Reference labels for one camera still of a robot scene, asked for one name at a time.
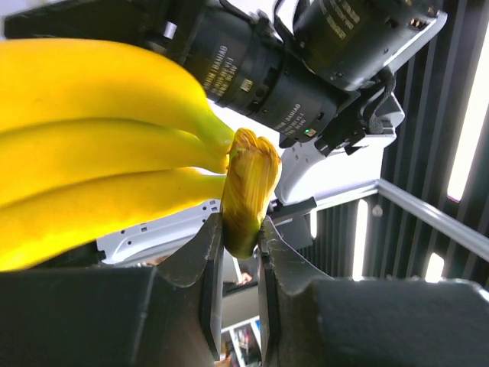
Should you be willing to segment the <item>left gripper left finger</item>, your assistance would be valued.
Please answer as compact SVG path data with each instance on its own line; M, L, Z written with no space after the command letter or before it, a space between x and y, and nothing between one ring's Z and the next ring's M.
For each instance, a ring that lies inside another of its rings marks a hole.
M222 325L222 219L156 267L1 275L3 366L211 366Z

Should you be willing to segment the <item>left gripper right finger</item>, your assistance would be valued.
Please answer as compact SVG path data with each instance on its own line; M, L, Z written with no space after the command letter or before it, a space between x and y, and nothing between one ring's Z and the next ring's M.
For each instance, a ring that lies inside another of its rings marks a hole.
M474 282L331 278L270 219L258 263L265 366L488 364L488 293Z

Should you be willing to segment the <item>yellow banana bunch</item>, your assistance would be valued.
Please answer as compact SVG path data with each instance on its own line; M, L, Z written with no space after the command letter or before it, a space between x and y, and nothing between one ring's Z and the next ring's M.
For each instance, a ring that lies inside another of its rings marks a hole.
M113 41L1 43L3 271L214 199L230 252L247 258L281 165L167 57Z

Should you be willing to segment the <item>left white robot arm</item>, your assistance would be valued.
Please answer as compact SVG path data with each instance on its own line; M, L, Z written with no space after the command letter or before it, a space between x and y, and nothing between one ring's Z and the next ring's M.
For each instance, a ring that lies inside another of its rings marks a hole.
M426 1L356 1L362 35L336 50L312 5L300 2L288 31L281 20L251 18L226 1L62 1L9 15L9 40L60 37L108 40L169 57L198 80L217 66L219 46L236 58L231 83L216 102L280 133L288 150L320 153L363 137L374 99L394 73L443 28L447 15ZM217 248L225 241L213 214L196 237L157 270L41 270L5 274L3 286L28 300L66 300L35 308L50 344L55 328L82 316L79 299L121 300L123 284L138 295L116 313L142 334L135 365L198 366L217 352L213 318ZM258 236L258 293L265 366L486 366L487 292L465 280L334 279L288 245L267 219Z

